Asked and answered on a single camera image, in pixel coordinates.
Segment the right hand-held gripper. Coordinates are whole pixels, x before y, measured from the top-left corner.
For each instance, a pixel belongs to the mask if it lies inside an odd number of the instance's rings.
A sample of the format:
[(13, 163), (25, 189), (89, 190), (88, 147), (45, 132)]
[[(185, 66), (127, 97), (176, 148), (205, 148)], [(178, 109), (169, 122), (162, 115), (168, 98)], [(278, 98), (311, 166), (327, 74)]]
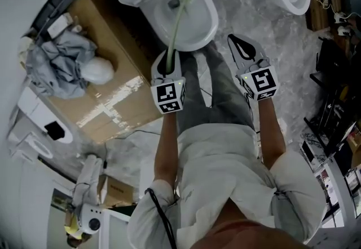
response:
[(279, 89), (275, 67), (271, 66), (262, 46), (240, 34), (229, 34), (228, 46), (238, 71), (236, 77), (249, 97), (261, 101), (274, 97)]

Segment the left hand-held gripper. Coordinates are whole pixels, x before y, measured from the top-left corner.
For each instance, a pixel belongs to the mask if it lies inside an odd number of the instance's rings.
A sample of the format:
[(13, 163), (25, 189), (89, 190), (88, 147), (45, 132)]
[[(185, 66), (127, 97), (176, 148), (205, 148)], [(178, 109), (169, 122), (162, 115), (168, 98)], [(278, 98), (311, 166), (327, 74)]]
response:
[(181, 111), (186, 97), (186, 79), (182, 76), (179, 51), (173, 50), (171, 74), (166, 73), (168, 51), (158, 55), (151, 67), (151, 92), (161, 114)]

